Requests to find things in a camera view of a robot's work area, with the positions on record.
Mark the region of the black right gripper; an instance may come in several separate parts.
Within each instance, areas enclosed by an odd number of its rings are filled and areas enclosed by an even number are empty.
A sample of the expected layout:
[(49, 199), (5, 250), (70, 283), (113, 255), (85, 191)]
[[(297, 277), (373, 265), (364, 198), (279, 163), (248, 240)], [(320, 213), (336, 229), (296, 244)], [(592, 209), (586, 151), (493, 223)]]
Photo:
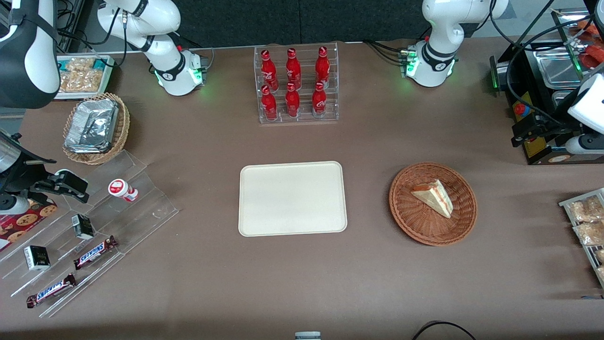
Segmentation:
[(57, 196), (71, 196), (81, 203), (87, 203), (89, 194), (88, 181), (80, 178), (71, 171), (58, 171), (55, 174), (55, 183), (58, 187), (43, 187), (34, 185), (39, 181), (47, 180), (50, 173), (41, 161), (16, 161), (8, 165), (2, 161), (0, 165), (0, 192), (2, 194), (18, 194), (31, 187), (31, 192), (45, 192)]

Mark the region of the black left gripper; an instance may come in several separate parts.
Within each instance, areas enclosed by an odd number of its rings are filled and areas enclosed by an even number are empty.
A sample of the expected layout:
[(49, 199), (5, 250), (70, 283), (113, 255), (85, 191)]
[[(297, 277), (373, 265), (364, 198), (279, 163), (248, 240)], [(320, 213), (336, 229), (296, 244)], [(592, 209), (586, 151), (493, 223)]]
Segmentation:
[(548, 114), (533, 112), (532, 118), (522, 118), (515, 124), (515, 135), (512, 146), (518, 148), (524, 142), (533, 142), (538, 137), (554, 136), (567, 133), (567, 125)]

